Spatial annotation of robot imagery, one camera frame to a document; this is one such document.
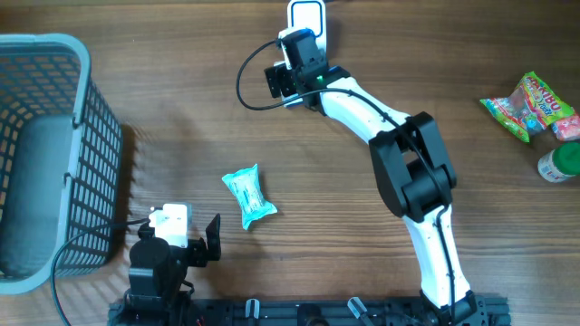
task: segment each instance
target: wooden surface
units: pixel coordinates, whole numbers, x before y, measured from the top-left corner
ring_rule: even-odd
[[[544,181],[536,164],[557,146],[553,135],[526,145],[478,99],[509,95],[536,71],[580,105],[579,12],[570,1],[523,0],[327,7],[331,63],[393,108],[437,119],[459,175],[463,272],[476,292],[509,298],[514,325],[578,323],[580,180]],[[197,298],[416,295],[411,240],[378,195],[365,144],[304,108],[252,112],[237,102],[239,65],[284,25],[283,2],[0,9],[2,33],[73,34],[89,48],[92,76],[125,125],[120,218],[188,201],[199,235],[221,213],[222,260],[189,270]],[[248,66],[248,102],[272,103],[262,70],[281,57],[271,49]],[[255,163],[280,213],[247,232],[221,177]],[[73,325],[102,325],[127,289],[132,230],[98,273],[58,281]],[[50,288],[1,297],[0,324],[60,324]]]

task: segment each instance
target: colorful plastic wrapper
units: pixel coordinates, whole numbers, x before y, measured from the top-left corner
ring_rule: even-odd
[[[552,131],[562,141],[580,139],[580,116],[577,114],[552,124]]]
[[[552,123],[574,114],[534,72],[519,81],[508,98],[484,99],[493,117],[524,142]]]
[[[266,215],[277,213],[276,207],[264,199],[258,180],[257,164],[221,178],[229,191],[234,194],[242,209],[242,227],[247,230],[250,224]]]

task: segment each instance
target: light blue plastic basket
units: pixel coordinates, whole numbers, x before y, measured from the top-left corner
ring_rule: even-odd
[[[70,35],[0,35],[0,294],[44,283],[58,248],[114,217],[119,122]],[[69,246],[57,275],[101,266],[111,229]]]

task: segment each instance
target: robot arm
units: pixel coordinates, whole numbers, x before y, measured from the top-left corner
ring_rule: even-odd
[[[285,64],[265,70],[272,96],[303,95],[308,109],[340,121],[369,144],[382,199],[403,219],[411,234],[421,270],[423,298],[442,324],[450,319],[449,307],[453,304],[455,321],[469,316],[475,308],[470,299],[473,293],[459,266],[451,232],[450,190],[457,179],[433,118],[425,112],[411,117],[393,110],[364,91],[349,72],[341,67],[330,68],[324,52],[316,47],[314,34],[308,29],[284,30],[279,34],[278,44],[284,51]],[[324,91],[326,89],[362,95],[401,127],[395,128],[377,108],[358,97],[346,92]],[[430,164],[438,187],[418,159],[405,163],[403,155],[410,148],[401,130]],[[454,301],[451,299],[452,282]]]

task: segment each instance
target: green lid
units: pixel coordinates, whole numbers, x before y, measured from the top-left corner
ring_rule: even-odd
[[[554,151],[554,165],[562,173],[570,176],[580,175],[580,143],[569,142]]]

